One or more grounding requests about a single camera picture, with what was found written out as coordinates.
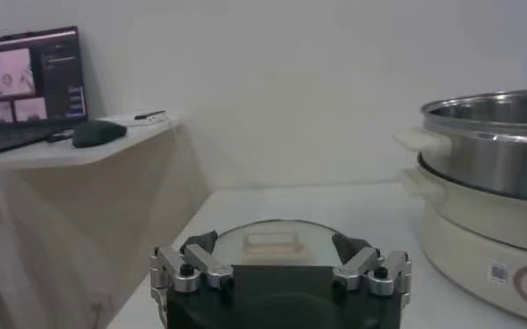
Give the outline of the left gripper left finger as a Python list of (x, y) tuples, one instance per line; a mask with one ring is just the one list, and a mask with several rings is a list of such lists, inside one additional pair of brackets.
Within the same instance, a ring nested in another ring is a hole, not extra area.
[(216, 231), (190, 236), (174, 250), (169, 246), (154, 247), (150, 254), (150, 294), (157, 304), (161, 322), (168, 321), (168, 292), (184, 295), (200, 289), (201, 279), (219, 291), (234, 287), (234, 269), (216, 260), (212, 253), (218, 239)]

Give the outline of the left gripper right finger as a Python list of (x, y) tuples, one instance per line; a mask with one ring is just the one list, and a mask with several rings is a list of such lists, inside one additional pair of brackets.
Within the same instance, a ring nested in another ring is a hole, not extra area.
[(366, 240), (350, 238), (341, 233), (332, 236), (342, 264), (333, 268), (333, 294), (342, 300), (346, 294), (358, 291), (362, 285), (367, 292), (379, 297), (398, 295), (404, 308), (412, 296), (412, 260), (408, 253), (392, 250), (384, 255)]

